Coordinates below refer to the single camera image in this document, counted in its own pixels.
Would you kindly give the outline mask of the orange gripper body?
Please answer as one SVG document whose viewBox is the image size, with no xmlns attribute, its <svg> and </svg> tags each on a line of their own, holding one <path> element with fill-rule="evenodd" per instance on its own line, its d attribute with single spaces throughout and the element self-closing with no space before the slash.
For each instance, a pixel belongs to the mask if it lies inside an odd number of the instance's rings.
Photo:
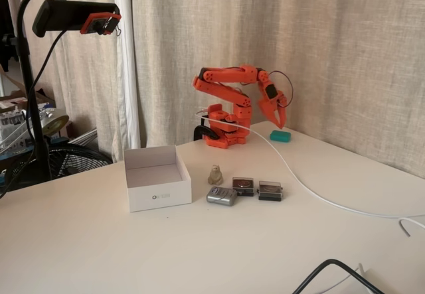
<svg viewBox="0 0 425 294">
<path fill-rule="evenodd" d="M 286 107 L 286 97 L 270 80 L 258 81 L 261 99 L 258 105 L 261 110 L 278 110 Z"/>
</svg>

